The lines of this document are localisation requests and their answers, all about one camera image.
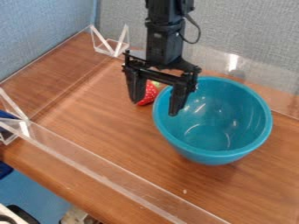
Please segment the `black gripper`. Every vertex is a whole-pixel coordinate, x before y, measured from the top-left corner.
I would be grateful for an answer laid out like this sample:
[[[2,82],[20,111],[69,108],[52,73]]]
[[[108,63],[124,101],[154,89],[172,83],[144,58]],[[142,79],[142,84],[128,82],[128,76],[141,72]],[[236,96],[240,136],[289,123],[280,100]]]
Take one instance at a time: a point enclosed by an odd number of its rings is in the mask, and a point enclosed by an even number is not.
[[[125,50],[122,71],[128,96],[132,103],[145,97],[146,81],[157,81],[172,86],[168,115],[176,116],[194,89],[201,69],[182,59],[185,21],[156,24],[146,21],[145,51]]]

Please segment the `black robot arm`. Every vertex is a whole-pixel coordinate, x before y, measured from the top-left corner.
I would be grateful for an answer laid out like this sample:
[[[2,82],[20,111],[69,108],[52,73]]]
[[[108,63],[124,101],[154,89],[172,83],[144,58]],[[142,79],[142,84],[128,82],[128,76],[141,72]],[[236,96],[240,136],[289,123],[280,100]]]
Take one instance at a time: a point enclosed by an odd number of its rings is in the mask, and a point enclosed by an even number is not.
[[[182,59],[182,42],[196,44],[201,29],[189,12],[193,0],[144,0],[148,10],[145,52],[125,50],[122,72],[129,99],[138,103],[145,97],[145,83],[157,81],[172,86],[168,115],[176,116],[188,95],[196,89],[201,68]]]

